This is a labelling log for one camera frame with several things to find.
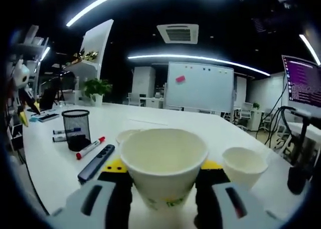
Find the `black ceiling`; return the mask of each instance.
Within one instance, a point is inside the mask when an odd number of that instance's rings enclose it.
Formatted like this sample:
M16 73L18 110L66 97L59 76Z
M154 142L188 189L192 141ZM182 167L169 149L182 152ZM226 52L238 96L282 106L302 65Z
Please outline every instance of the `black ceiling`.
M306 17L301 9L306 0L287 0L289 9L278 0L109 0L67 28L66 23L93 1L39 0L30 23L40 26L41 36L50 37L53 51L73 54L79 51L87 30L114 19L103 69L135 66L126 62L129 54L152 53L214 57L268 73L283 70L282 54L312 60L298 36ZM156 26L178 23L199 25L197 45L165 44ZM264 31L255 24L262 25ZM48 61L54 62L58 56L52 54ZM247 69L234 69L260 77Z

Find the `air conditioner vent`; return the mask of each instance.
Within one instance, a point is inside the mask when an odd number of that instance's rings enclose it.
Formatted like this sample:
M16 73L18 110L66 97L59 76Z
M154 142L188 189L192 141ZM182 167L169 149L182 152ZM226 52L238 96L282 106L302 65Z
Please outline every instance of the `air conditioner vent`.
M197 44L199 25L170 24L157 26L160 35L166 43Z

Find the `computer screen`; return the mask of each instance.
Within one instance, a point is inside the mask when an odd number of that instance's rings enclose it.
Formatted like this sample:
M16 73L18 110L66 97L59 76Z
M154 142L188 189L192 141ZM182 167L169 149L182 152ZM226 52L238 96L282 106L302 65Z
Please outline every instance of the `computer screen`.
M289 106L321 114L321 68L300 58L282 56L288 82Z

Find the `red marker cap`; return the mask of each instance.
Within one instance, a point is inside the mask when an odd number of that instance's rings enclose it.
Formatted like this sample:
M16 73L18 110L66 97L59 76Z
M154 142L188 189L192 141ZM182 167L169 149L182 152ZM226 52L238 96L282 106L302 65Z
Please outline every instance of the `red marker cap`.
M105 136L98 139L101 143L105 141Z
M80 153L77 153L77 154L76 154L76 157L77 157L77 160L80 160L80 159L81 159L81 154L80 154Z

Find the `pen holder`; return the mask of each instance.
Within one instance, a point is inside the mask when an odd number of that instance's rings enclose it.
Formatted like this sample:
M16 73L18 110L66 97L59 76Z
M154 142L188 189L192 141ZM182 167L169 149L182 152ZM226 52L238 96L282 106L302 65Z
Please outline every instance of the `pen holder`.
M90 145L89 111L75 109L64 111L61 115L64 119L68 148L71 151L79 152Z

